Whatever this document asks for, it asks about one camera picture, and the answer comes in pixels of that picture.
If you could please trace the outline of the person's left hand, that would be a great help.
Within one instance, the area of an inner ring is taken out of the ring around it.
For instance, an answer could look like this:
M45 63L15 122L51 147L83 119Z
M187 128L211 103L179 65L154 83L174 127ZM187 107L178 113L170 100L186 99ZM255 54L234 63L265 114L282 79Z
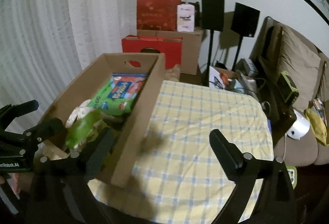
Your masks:
M11 190L13 191L15 196L19 199L19 193L20 193L19 174L9 173L0 176L0 184L2 185L5 182L9 182Z

